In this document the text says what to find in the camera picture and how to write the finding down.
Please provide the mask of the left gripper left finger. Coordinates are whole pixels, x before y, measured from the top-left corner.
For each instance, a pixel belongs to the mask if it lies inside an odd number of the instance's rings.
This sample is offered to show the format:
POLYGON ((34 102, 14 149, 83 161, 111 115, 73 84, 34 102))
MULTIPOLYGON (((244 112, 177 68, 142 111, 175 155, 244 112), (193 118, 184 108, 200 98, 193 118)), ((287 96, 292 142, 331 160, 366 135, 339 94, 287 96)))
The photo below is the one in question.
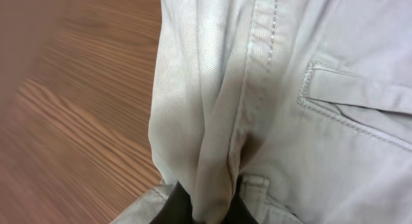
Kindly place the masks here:
POLYGON ((150 224, 192 224, 191 198, 179 182, 150 224))

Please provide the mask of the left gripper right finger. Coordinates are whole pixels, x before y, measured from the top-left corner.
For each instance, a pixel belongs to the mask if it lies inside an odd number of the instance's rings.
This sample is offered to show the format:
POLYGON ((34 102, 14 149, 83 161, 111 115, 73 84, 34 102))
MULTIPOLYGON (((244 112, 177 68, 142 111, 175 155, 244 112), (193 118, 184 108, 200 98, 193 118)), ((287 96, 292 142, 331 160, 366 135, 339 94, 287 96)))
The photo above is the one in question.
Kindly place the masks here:
POLYGON ((236 191, 221 224, 258 224, 240 196, 242 177, 236 181, 236 191))

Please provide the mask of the beige shorts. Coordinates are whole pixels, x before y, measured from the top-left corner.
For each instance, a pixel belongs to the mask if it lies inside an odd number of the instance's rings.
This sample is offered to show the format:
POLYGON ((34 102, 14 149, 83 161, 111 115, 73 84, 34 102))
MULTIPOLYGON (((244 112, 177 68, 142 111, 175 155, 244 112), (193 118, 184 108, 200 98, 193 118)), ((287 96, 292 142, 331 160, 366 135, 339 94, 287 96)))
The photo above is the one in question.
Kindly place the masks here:
POLYGON ((149 143, 192 223, 411 222, 411 0, 161 0, 149 143))

